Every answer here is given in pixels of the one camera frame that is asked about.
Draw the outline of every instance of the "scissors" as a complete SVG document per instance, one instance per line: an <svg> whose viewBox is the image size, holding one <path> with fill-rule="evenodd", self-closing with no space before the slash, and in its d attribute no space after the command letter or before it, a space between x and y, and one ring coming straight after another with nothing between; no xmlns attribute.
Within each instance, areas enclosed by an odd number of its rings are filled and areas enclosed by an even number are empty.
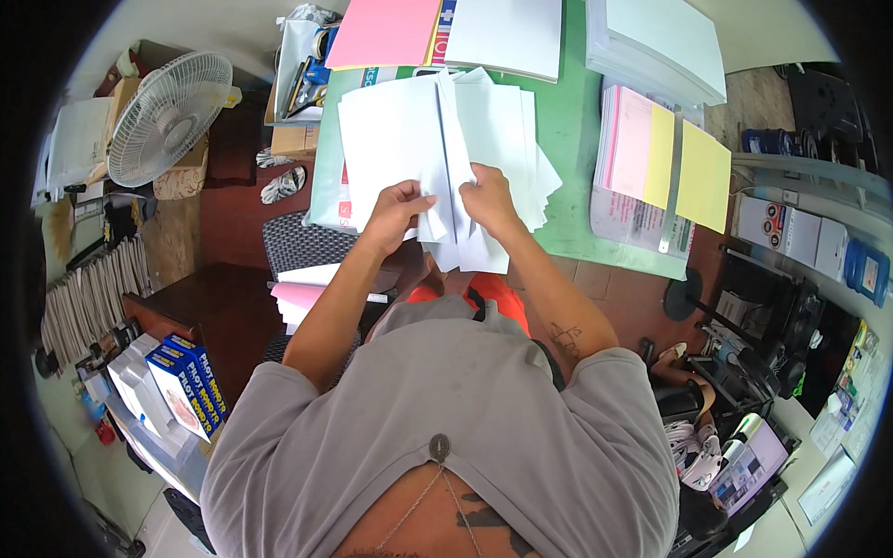
<svg viewBox="0 0 893 558"><path fill-rule="evenodd" d="M291 112L291 114L288 115L288 118L291 118L292 116L295 116L296 114L303 111L304 109L308 109L312 106L323 107L326 103L326 89L328 87L329 86L324 86L324 85L320 86L320 88L316 90L316 94L313 95L313 98L310 99L309 101L307 101L306 103L302 104L301 106L297 107L294 111Z"/></svg>

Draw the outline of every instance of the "metal ruler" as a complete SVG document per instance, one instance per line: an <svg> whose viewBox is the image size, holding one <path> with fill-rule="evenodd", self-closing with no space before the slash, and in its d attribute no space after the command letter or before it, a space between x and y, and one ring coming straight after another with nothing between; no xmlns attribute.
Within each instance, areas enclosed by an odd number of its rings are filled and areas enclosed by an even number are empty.
<svg viewBox="0 0 893 558"><path fill-rule="evenodd" d="M666 254L676 229L676 200L679 197L679 176L682 173L682 107L673 107L672 159L670 166L670 192L667 194L667 207L663 210L663 230L657 251Z"/></svg>

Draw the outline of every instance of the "necklace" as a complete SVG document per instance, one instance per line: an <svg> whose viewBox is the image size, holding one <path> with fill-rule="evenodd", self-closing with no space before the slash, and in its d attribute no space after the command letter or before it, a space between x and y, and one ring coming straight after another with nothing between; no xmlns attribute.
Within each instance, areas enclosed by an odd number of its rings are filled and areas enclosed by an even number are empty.
<svg viewBox="0 0 893 558"><path fill-rule="evenodd" d="M478 541L474 538L474 533L472 532L472 526L468 522L468 517L465 516L465 512L462 510L462 506L459 505L459 498L455 495L455 490L453 490L453 484L449 481L449 475L447 474L447 468L444 466L444 460L449 455L451 444L449 438L444 434L437 434L435 437L431 439L430 444L428 445L429 452L431 454L431 458L434 459L438 463L438 474L434 476L434 479L431 479L431 482L428 483L428 486L422 490L421 494L418 498L415 499L413 505L409 506L409 509L406 510L406 513L403 514L403 517L400 518L400 521L396 523L394 528L390 530L388 535L382 540L378 546L375 547L373 552L380 553L381 549L384 548L384 545L393 537L394 533L396 533L397 529L400 529L400 526L403 525L406 518L410 516L410 514L415 511L415 508L421 504L421 501L425 496L428 495L431 488L434 486L434 483L443 476L446 481L446 487L449 488L449 493L453 497L453 502L455 503L455 507L459 510L459 514L462 515L462 521L465 523L465 528L468 529L468 534L472 538L472 543L474 544L474 550L478 553L478 558L483 558L483 554L480 552L480 546L478 546Z"/></svg>

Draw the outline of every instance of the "white fan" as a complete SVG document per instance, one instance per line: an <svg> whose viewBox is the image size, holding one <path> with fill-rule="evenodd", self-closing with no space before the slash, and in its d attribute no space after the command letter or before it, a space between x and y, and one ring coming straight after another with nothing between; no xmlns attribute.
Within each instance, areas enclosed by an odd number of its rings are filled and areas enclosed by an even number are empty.
<svg viewBox="0 0 893 558"><path fill-rule="evenodd" d="M190 53L152 71L115 125L109 176L124 187L169 170L211 128L232 86L232 64L217 53Z"/></svg>

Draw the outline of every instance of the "blue bottle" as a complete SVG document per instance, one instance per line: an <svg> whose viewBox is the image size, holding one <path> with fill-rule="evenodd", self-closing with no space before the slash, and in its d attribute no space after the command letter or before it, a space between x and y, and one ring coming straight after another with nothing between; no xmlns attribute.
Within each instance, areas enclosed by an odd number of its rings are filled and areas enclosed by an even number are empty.
<svg viewBox="0 0 893 558"><path fill-rule="evenodd" d="M843 262L843 276L847 287L862 293L875 306L883 308L889 274L890 259L886 254L858 238L849 241Z"/></svg>

